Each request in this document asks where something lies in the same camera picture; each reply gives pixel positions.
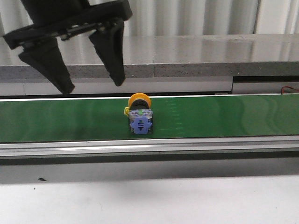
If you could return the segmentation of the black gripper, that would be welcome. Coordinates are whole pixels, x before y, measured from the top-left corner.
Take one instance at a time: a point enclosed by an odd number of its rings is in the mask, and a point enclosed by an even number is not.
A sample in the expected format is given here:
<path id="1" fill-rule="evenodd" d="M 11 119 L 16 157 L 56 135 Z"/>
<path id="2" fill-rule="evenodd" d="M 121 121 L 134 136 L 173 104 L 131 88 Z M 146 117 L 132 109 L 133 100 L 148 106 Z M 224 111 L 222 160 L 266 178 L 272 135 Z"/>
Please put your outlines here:
<path id="1" fill-rule="evenodd" d="M 32 25 L 3 36 L 10 49 L 23 46 L 19 58 L 45 76 L 62 94 L 75 86 L 63 61 L 57 39 L 69 39 L 103 25 L 89 36 L 95 51 L 116 86 L 125 81 L 124 21 L 132 16 L 127 0 L 90 5 L 87 0 L 23 0 Z"/>

